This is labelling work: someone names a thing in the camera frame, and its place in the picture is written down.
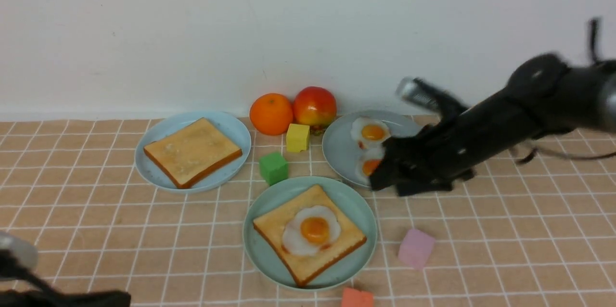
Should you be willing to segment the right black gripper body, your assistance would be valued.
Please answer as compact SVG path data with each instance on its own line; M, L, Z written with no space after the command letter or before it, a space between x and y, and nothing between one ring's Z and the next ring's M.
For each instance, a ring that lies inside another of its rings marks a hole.
M400 155L409 182L400 196L451 191L457 179L471 179L474 167L541 132L538 118L503 92L455 118L441 120L412 137L392 137L385 152Z

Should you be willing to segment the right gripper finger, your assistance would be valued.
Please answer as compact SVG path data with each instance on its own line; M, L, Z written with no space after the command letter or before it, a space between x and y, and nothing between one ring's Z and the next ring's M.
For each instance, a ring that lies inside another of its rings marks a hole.
M407 170L396 152L385 152L383 159L368 178L372 191L381 191L388 187L409 182Z

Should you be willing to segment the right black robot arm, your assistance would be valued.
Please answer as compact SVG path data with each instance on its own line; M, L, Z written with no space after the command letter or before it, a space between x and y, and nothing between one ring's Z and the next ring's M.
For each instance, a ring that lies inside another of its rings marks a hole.
M456 180L475 177L475 166L502 151L530 149L517 165L542 153L572 161L607 159L572 155L535 145L549 135L578 128L616 130L616 66L596 51L599 18L589 22L591 64L568 65L555 53L544 53L519 66L498 92L468 107L453 95L416 77L405 78L396 94L403 101L440 114L435 125L416 135L384 141L384 156L368 177L372 191L394 187L398 196L449 192Z

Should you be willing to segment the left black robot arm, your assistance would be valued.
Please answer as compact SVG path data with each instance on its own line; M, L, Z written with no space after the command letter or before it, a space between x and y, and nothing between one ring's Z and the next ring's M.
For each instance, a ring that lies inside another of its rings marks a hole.
M131 295L123 290L66 294L39 278L34 270L39 261L37 248L7 232L0 233L1 281L25 281L32 289L1 292L3 307L129 307Z

